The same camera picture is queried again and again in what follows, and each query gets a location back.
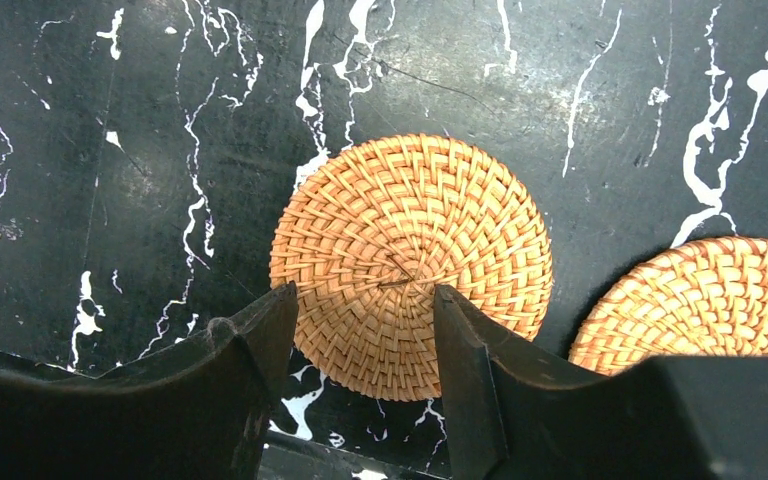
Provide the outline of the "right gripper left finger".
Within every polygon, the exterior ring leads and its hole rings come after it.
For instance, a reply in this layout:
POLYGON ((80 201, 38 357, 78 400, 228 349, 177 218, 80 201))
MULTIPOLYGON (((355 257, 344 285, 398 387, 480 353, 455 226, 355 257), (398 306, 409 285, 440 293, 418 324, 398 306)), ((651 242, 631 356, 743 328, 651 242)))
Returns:
POLYGON ((0 352, 0 479, 253 479, 287 375, 294 284, 99 377, 0 352))

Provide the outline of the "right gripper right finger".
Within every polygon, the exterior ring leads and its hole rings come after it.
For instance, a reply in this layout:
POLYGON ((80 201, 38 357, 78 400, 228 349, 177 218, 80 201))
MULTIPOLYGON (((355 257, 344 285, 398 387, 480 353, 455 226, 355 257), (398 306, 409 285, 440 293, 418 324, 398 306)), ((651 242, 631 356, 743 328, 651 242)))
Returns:
POLYGON ((433 321, 456 479, 768 479, 768 357, 574 365, 439 285, 433 321))

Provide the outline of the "woven rattan coaster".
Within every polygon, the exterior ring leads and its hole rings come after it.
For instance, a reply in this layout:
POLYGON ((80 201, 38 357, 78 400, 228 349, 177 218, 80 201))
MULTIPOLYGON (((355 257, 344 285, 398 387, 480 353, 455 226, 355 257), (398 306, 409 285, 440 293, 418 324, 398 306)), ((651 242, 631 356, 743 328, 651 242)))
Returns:
POLYGON ((695 240, 638 264, 592 308, 568 359, 614 375, 653 355, 768 356, 768 239, 695 240))
POLYGON ((441 394, 437 287, 530 340, 553 286, 550 238, 526 186, 484 150, 425 134, 328 159, 284 208, 269 270, 273 286, 296 286, 301 354, 340 386, 401 402, 441 394))

